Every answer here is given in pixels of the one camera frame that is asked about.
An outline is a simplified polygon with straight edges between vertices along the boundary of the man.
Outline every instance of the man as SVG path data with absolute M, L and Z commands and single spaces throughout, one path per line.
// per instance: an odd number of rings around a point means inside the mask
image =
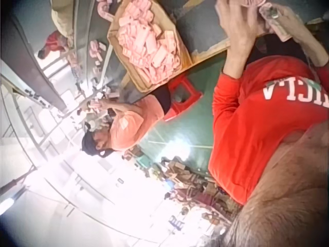
M 266 56 L 253 48 L 257 8 L 246 9 L 233 0 L 218 0 L 216 5 L 231 47 L 213 96 L 214 148 L 209 170 L 241 204 L 262 174 L 308 128 L 328 119 L 329 56 L 291 9 L 274 6 L 282 13 L 277 20 L 300 45 L 293 39 L 282 43 L 269 34 L 264 37 L 270 54 Z M 322 87 L 314 82 L 301 46 Z
M 94 104 L 93 107 L 100 110 L 113 109 L 116 116 L 110 127 L 85 133 L 82 151 L 91 156 L 106 157 L 113 151 L 125 151 L 136 145 L 168 113 L 171 96 L 165 84 L 134 104 L 110 99 L 101 99 Z
M 67 39 L 61 35 L 59 31 L 54 31 L 51 35 L 48 36 L 46 44 L 44 47 L 39 50 L 38 58 L 45 59 L 51 51 L 66 51 L 67 48 Z
M 274 7 L 274 17 L 307 52 L 322 86 L 293 40 L 278 41 L 282 54 L 253 61 L 244 71 L 256 57 L 257 9 L 217 1 L 231 47 L 214 92 L 209 170 L 245 206 L 207 246 L 329 244 L 329 56 L 291 9 Z

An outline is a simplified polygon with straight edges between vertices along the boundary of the stool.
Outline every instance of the stool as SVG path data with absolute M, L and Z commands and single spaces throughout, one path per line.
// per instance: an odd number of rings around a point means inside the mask
M 168 88 L 169 88 L 171 95 L 173 95 L 173 93 L 175 92 L 175 90 L 177 89 L 177 87 L 179 85 L 183 86 L 184 89 L 186 91 L 188 91 L 188 93 L 190 94 L 190 97 L 182 103 L 176 102 L 176 101 L 171 102 L 171 107 L 170 107 L 168 113 L 163 118 L 164 121 L 166 121 L 166 122 L 177 117 L 179 114 L 181 114 L 183 111 L 187 110 L 189 107 L 191 107 L 194 103 L 196 103 L 202 97 L 202 93 L 199 92 L 198 90 L 196 90 L 192 86 L 192 84 L 190 83 L 190 81 L 188 80 L 188 78 L 186 77 L 185 74 L 181 74 L 181 75 L 177 76 L 176 78 L 172 79 L 168 83 Z

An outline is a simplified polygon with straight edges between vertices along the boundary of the black cap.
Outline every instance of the black cap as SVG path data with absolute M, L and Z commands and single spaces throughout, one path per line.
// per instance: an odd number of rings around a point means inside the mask
M 93 133 L 89 130 L 84 134 L 81 142 L 81 150 L 90 156 L 98 155 L 102 158 L 108 157 L 111 153 L 114 152 L 113 149 L 98 150 L 96 149 L 96 142 L 93 137 Z

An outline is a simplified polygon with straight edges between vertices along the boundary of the concrete floor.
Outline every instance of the concrete floor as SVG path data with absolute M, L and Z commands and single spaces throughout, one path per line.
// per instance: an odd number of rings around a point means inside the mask
M 139 143 L 153 161 L 179 156 L 194 171 L 207 175 L 213 145 L 212 95 L 225 56 L 219 55 L 188 71 L 188 78 L 203 97 L 168 122 L 159 122 Z

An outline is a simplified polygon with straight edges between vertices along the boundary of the orange shirt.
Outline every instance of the orange shirt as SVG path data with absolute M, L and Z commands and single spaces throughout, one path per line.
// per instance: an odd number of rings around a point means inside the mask
M 113 121 L 110 132 L 114 150 L 133 147 L 164 117 L 163 109 L 154 95 L 147 95 L 135 105 L 142 108 L 142 115 L 133 111 L 122 112 Z
M 236 201 L 246 203 L 284 137 L 328 119 L 328 67 L 317 69 L 322 87 L 311 81 L 308 66 L 293 57 L 255 61 L 240 79 L 220 75 L 213 96 L 209 171 Z

